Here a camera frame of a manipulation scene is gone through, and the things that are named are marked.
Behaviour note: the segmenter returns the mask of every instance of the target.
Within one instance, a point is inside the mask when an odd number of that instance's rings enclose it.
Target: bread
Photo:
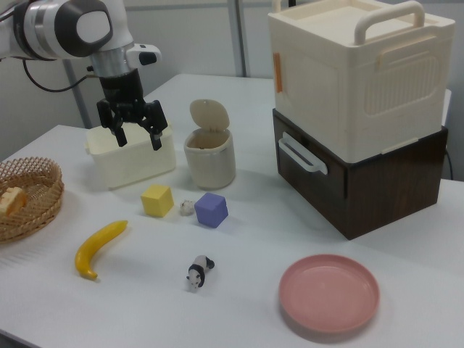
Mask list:
[[[0,198],[0,218],[18,212],[28,202],[26,193],[19,187],[9,187]]]

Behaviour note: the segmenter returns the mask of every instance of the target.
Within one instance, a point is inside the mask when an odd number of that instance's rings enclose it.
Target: yellow cube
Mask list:
[[[163,218],[174,205],[169,186],[151,185],[141,196],[147,215]]]

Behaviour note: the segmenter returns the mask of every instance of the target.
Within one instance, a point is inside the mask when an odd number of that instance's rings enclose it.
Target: wicker basket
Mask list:
[[[0,164],[0,196],[9,187],[22,188],[28,203],[19,212],[0,217],[0,244],[25,238],[50,223],[59,212],[64,191],[59,166],[38,157]]]

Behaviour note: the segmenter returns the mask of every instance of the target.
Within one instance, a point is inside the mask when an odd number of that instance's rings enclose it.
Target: black cable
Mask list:
[[[444,150],[444,153],[447,155],[448,157],[448,163],[449,163],[449,176],[451,178],[451,180],[454,180],[454,175],[452,174],[452,165],[451,165],[451,157],[450,157],[450,154],[448,153],[448,150],[445,149]]]
[[[50,88],[47,88],[47,87],[43,87],[41,86],[40,84],[38,84],[38,82],[36,82],[33,77],[30,75],[29,73],[29,69],[28,69],[28,66],[26,65],[26,59],[23,59],[22,60],[22,66],[24,67],[24,71],[26,73],[26,75],[29,77],[29,80],[34,84],[36,85],[37,87],[39,87],[40,89],[46,91],[46,92],[51,92],[51,93],[60,93],[60,92],[66,92],[66,91],[69,91],[70,89],[73,89],[74,87],[76,87],[79,83],[81,83],[82,81],[84,81],[87,76],[84,76],[83,78],[81,78],[78,82],[72,84],[71,86],[69,87],[66,87],[66,88],[62,88],[62,89],[50,89]]]
[[[3,12],[2,14],[0,14],[0,22],[12,17],[14,13],[15,11],[13,11],[12,9],[8,9],[7,11]]]

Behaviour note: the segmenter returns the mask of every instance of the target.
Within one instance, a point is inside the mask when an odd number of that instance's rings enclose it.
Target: white plastic container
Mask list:
[[[275,108],[348,163],[441,130],[453,20],[416,1],[322,0],[269,14]]]
[[[191,103],[190,113],[200,127],[183,145],[194,183],[201,189],[227,186],[236,174],[227,111],[215,100],[200,99]]]
[[[137,124],[123,125],[128,143],[119,147],[111,131],[95,127],[87,132],[86,151],[108,188],[127,185],[175,168],[173,131],[163,130],[161,149],[154,151],[149,134]]]

